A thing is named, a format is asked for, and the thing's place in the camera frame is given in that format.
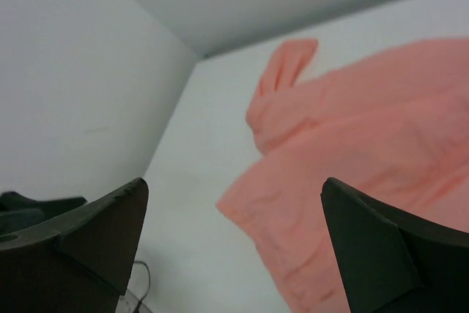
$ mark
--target black cable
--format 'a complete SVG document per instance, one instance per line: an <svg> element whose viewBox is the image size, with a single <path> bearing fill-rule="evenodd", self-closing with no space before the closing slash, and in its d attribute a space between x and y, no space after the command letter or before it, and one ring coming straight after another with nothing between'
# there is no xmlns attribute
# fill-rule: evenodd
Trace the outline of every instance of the black cable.
<svg viewBox="0 0 469 313"><path fill-rule="evenodd" d="M133 313L139 313L140 311L140 307L141 305L143 304L144 302L144 299L148 296L148 292L149 292L149 289L150 287L152 286L152 280L151 280L151 277L150 277L150 272L149 272L149 267L148 267L148 264L145 263L143 260L136 260L133 262L134 265L143 265L146 269L147 269L147 273L148 273L148 287L147 287L147 291L144 293L144 295L140 298L139 302L137 303L137 306L135 307L135 309L133 310Z"/></svg>

